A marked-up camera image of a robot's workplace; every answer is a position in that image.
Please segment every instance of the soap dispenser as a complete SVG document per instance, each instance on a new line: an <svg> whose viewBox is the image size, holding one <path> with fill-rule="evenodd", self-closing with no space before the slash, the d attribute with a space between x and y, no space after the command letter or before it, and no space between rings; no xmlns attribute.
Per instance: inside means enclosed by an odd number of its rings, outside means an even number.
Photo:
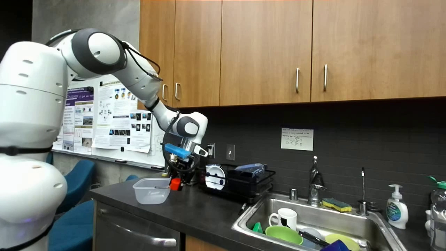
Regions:
<svg viewBox="0 0 446 251"><path fill-rule="evenodd" d="M392 197L387 199L387 220L392 225L397 228L405 228L405 223L408 220L407 204L401 202L403 195L400 193L398 184L389 184L394 190L392 192Z"/></svg>

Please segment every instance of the white mug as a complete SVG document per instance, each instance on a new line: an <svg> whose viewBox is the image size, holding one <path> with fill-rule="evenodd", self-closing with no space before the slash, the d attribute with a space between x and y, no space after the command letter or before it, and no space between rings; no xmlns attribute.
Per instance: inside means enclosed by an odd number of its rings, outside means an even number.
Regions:
<svg viewBox="0 0 446 251"><path fill-rule="evenodd" d="M269 225L288 225L290 228L297 228L297 211L290 207L280 207L277 213L269 214Z"/></svg>

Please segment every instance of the countertop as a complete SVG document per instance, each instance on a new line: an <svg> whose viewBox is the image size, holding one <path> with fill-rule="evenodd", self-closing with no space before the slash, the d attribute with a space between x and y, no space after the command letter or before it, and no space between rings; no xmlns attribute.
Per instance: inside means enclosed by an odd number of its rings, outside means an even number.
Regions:
<svg viewBox="0 0 446 251"><path fill-rule="evenodd" d="M231 224L241 213L240 202L208 193L198 186L182 186L181 190L171 190L160 204L139 204L134 195L134 182L99 186L92 189L90 195L99 202L226 249L287 249L231 230ZM394 231L408 251L429 249L425 235L410 230L394 228Z"/></svg>

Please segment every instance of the kitchen sink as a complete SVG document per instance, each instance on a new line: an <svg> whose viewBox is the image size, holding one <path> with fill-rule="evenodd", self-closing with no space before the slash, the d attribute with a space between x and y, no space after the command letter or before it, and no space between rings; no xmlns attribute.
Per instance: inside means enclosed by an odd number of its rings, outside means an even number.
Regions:
<svg viewBox="0 0 446 251"><path fill-rule="evenodd" d="M261 223L265 230L269 225L269 214L277 211L279 207L291 207L297 211L300 230L316 230L322 237L329 234L347 235L359 245L361 251L405 251L390 224L379 213L368 211L366 216L358 214L355 210L341 213L309 206L304 199L295 200L281 193L267 193L255 204L248 206L234 221L233 230L290 249L315 249L315 246L294 245L252 230L255 223Z"/></svg>

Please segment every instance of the green sponge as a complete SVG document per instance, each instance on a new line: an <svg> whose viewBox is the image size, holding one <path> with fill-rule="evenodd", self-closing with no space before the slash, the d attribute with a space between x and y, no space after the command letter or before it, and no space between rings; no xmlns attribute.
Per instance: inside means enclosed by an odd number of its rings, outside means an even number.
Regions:
<svg viewBox="0 0 446 251"><path fill-rule="evenodd" d="M329 209L333 209L337 211L351 211L351 204L341 202L341 200L337 200L334 197L323 197L320 204L323 207L329 207Z"/></svg>

